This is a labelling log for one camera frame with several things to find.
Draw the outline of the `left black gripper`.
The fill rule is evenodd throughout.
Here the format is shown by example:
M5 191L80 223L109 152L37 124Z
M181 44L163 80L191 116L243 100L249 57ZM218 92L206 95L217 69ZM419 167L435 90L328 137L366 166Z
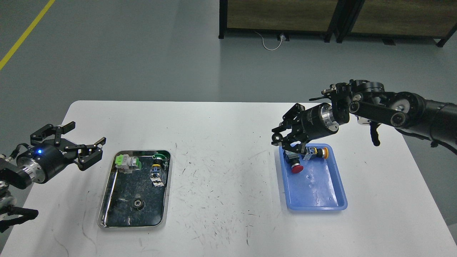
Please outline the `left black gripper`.
M62 135L72 131L76 122L72 121L63 126L46 124L30 135L31 150L22 153L16 158L16 164L34 183L46 183L70 164L85 171L101 160L102 147L106 138L102 137L93 144L75 144ZM50 143L53 145L39 145L46 138L54 136Z

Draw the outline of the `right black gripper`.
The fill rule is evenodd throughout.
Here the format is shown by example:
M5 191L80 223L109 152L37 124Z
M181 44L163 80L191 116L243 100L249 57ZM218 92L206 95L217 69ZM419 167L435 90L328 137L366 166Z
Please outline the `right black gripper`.
M272 135L282 135L282 132L291 130L286 136L282 135L282 144L279 146L283 150L305 155L308 142L334 135L338 129L339 124L333 117L330 104L319 104L307 110L302 104L294 104L283 115L281 127L275 127L271 131Z

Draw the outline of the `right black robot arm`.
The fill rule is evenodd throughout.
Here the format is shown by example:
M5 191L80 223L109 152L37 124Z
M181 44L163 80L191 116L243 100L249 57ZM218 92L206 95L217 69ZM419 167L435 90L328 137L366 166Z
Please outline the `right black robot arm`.
M428 140L431 147L440 145L456 153L456 104L406 91L385 91L382 83L369 80L332 84L321 94L330 104L310 109L294 104L272 129L272 145L305 155L307 143L336 134L352 114L368 124L375 146L380 145L377 129L385 124L402 135Z

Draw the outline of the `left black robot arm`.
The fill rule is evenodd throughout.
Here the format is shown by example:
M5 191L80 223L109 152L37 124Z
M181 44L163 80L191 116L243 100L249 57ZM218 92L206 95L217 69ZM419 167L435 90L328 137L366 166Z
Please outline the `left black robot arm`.
M34 183L44 184L70 164L85 171L101 160L106 138L92 144L75 144L63 136L75 128L75 122L54 126L46 124L30 135L30 144L20 143L9 156L0 160L1 232L37 218L35 209L21 208L10 187L26 189Z

